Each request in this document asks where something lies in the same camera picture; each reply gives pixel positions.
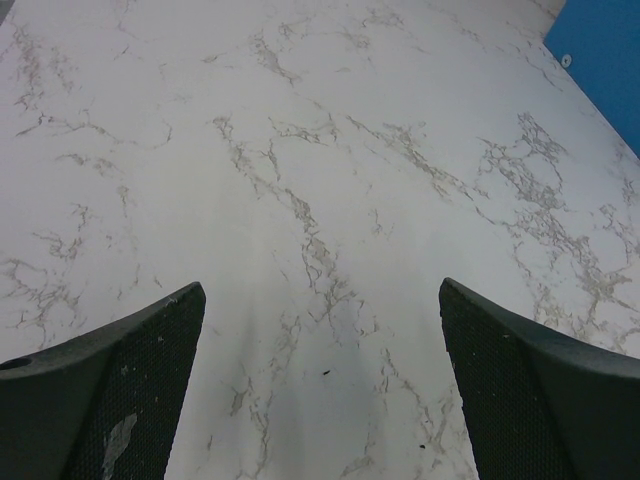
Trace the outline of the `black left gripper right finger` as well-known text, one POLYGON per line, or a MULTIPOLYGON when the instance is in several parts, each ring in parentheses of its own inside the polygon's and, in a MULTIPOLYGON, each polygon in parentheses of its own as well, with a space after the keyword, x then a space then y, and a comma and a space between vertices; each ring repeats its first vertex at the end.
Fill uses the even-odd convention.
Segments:
POLYGON ((447 278, 442 329, 481 479, 636 479, 639 361, 447 278))

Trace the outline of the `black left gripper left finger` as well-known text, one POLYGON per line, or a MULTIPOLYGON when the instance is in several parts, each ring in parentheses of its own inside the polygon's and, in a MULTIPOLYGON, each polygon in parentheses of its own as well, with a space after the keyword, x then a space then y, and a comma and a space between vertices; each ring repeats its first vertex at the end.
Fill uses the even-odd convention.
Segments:
POLYGON ((193 282, 125 318, 2 363, 2 478, 163 478, 205 304, 193 282))

